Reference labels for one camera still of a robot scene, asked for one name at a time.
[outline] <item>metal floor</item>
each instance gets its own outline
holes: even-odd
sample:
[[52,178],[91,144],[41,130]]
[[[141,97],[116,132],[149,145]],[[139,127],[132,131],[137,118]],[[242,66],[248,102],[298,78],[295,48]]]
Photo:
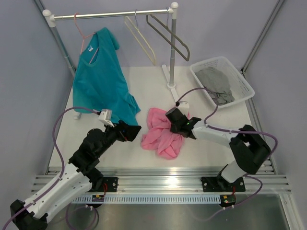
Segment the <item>metal floor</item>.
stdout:
[[[238,200],[246,195],[238,195]],[[80,207],[71,205],[69,213]],[[258,195],[233,210],[227,210],[207,222],[221,207],[218,205],[102,205],[97,230],[289,230],[278,195]],[[49,224],[48,230],[68,230],[63,209]],[[70,216],[73,229],[85,230],[94,212],[80,209]]]

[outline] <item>gray cloth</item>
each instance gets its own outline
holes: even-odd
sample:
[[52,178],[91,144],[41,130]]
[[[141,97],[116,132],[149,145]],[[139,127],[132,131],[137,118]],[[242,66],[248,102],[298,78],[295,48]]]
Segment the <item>gray cloth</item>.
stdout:
[[208,94],[217,105],[233,102],[235,99],[230,90],[227,76],[214,67],[208,67],[195,73],[208,90]]

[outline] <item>gray hanger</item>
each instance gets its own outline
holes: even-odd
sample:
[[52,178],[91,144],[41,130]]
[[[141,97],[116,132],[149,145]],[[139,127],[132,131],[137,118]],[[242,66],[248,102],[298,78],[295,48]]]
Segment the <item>gray hanger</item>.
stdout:
[[163,24],[163,22],[161,22],[159,19],[157,19],[154,15],[150,14],[150,16],[155,19],[160,25],[162,25],[172,36],[174,36],[177,41],[179,41],[182,46],[187,50],[187,56],[185,56],[174,44],[172,44],[172,42],[170,40],[167,39],[167,37],[164,36],[164,34],[162,34],[156,27],[154,27],[148,20],[148,15],[146,15],[146,22],[147,24],[153,28],[164,40],[167,41],[167,43],[169,43],[182,57],[183,59],[185,59],[186,61],[189,61],[190,59],[190,50],[189,47],[183,43],[183,41],[175,34],[173,33],[166,25]]

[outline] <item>gray wall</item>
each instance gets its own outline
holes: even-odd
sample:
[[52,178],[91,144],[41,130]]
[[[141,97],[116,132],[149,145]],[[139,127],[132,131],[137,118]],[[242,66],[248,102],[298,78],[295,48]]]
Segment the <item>gray wall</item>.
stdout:
[[289,0],[247,72],[265,131],[277,136],[277,169],[287,174],[306,220],[307,1]]
[[[43,2],[55,15],[74,15],[76,12],[87,14],[165,9],[170,6],[172,0],[43,0]],[[208,58],[225,56],[236,67],[242,67],[276,0],[177,0],[177,2],[179,3],[177,34],[190,47],[191,58],[187,63],[177,54],[176,65],[185,66]],[[157,17],[166,23],[166,15]],[[140,31],[155,50],[158,65],[169,65],[169,44],[146,24],[145,16],[137,16],[137,19]],[[150,60],[126,28],[122,17],[77,20],[77,23],[85,35],[102,27],[109,28],[121,45],[118,51],[121,66],[151,65]],[[77,64],[82,43],[77,28],[72,20],[59,21],[57,27],[69,54]]]
[[30,194],[53,148],[72,77],[31,0],[0,1],[0,227]]

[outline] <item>white cap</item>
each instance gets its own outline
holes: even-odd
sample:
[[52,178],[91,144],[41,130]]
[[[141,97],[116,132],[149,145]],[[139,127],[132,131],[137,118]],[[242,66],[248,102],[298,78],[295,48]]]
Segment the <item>white cap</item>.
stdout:
[[49,27],[56,27],[56,20],[50,10],[43,10],[43,16],[45,17]]
[[173,14],[172,14],[172,19],[177,19],[177,9],[178,9],[178,3],[177,2],[172,2],[171,4],[171,9],[173,10]]

